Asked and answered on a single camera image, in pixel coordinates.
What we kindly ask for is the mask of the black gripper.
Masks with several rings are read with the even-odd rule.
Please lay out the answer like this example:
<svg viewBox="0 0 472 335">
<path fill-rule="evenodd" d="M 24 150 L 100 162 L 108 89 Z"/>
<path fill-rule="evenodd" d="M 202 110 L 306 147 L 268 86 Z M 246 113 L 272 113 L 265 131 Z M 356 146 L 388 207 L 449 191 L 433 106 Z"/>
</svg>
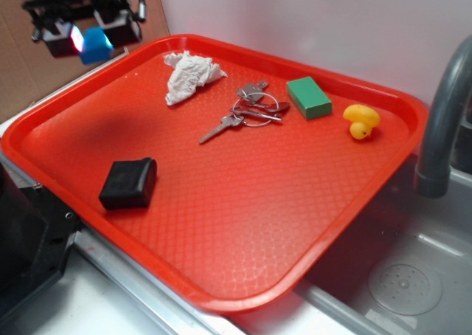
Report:
<svg viewBox="0 0 472 335">
<path fill-rule="evenodd" d="M 145 0 L 26 0 L 22 9 L 35 21 L 48 19 L 80 20 L 95 17 L 114 47 L 142 41 L 138 22 L 147 18 Z M 56 23 L 58 33 L 43 32 L 42 40 L 54 58 L 78 55 L 83 49 L 83 35 L 71 22 Z"/>
</svg>

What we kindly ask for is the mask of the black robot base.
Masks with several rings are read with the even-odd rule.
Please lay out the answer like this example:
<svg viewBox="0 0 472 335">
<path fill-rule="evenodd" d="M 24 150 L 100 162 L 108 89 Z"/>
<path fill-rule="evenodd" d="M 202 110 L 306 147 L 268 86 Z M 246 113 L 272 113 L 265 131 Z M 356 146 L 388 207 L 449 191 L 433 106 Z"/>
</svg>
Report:
<svg viewBox="0 0 472 335">
<path fill-rule="evenodd" d="M 77 214 L 45 187 L 1 167 L 1 321 L 62 278 Z"/>
</svg>

